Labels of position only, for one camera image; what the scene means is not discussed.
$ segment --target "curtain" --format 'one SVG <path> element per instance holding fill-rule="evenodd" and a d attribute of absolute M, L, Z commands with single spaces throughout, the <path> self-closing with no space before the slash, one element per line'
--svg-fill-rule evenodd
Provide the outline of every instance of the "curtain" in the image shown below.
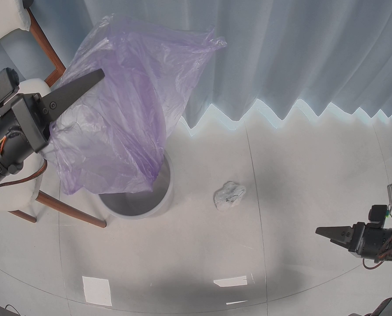
<path fill-rule="evenodd" d="M 296 100 L 320 115 L 332 102 L 392 115 L 392 0 L 34 0 L 35 18 L 67 66 L 110 13 L 172 29 L 215 25 L 228 47 L 206 67 L 183 114 L 193 127 L 210 104 L 239 120 L 256 99 L 284 119 Z M 21 79 L 53 70 L 31 34 L 0 41 L 0 69 Z"/>

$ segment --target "chair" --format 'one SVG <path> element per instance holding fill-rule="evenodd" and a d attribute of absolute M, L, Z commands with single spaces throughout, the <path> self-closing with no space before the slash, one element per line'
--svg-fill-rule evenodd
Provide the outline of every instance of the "chair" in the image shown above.
<path fill-rule="evenodd" d="M 33 0 L 0 0 L 0 39 L 15 29 L 30 31 L 40 47 L 50 58 L 55 66 L 55 70 L 42 81 L 38 78 L 23 81 L 19 84 L 21 93 L 40 93 L 45 96 L 50 92 L 50 87 L 62 76 L 66 70 L 63 63 L 48 42 L 46 36 L 36 22 L 29 7 Z M 15 181 L 28 177 L 36 172 L 42 165 L 44 159 L 41 155 L 33 153 L 24 161 L 23 169 L 15 174 L 4 178 L 6 181 Z M 0 188 L 0 211 L 10 213 L 28 220 L 36 222 L 36 218 L 21 211 L 35 200 L 57 211 L 70 215 L 71 217 L 94 224 L 101 228 L 106 227 L 107 223 L 97 219 L 82 211 L 79 211 L 54 197 L 40 191 L 42 175 L 28 182 Z"/>

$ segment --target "tile floor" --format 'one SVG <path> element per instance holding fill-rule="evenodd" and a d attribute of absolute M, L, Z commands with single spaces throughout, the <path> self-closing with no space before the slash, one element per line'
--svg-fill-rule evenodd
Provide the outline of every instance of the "tile floor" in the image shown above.
<path fill-rule="evenodd" d="M 167 142 L 175 199 L 160 217 L 115 218 L 82 190 L 60 199 L 107 228 L 39 203 L 36 224 L 0 212 L 0 305 L 27 316 L 372 312 L 392 296 L 392 263 L 366 271 L 314 231 L 366 221 L 371 205 L 388 202 L 392 118 L 333 106 L 318 119 L 294 107 L 279 125 L 269 115 L 257 105 L 238 123 L 216 109 L 196 129 L 180 122 Z M 247 193 L 219 212 L 213 194 L 228 180 Z M 54 168 L 41 189 L 59 197 Z M 82 276 L 109 281 L 112 307 L 86 302 Z M 214 283 L 242 276 L 247 285 Z"/>

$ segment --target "crumpled plastic bag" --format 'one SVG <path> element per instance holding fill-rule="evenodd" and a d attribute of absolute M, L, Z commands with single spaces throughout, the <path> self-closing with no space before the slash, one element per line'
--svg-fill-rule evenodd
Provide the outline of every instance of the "crumpled plastic bag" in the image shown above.
<path fill-rule="evenodd" d="M 227 182 L 224 187 L 215 193 L 214 203 L 218 211 L 226 211 L 229 208 L 237 206 L 244 194 L 246 187 L 238 185 L 235 182 Z"/>
<path fill-rule="evenodd" d="M 151 191 L 167 136 L 214 51 L 210 32 L 176 31 L 112 14 L 77 50 L 57 88 L 102 68 L 105 77 L 50 127 L 43 156 L 62 191 Z"/>

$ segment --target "translucent garbage bag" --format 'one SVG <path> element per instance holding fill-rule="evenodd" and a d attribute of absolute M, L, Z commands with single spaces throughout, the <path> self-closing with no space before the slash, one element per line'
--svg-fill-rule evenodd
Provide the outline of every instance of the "translucent garbage bag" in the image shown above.
<path fill-rule="evenodd" d="M 105 77 L 52 123 L 42 152 L 62 191 L 151 191 L 167 136 L 225 46 L 214 29 L 177 31 L 115 14 L 96 24 L 56 87 L 99 68 Z"/>

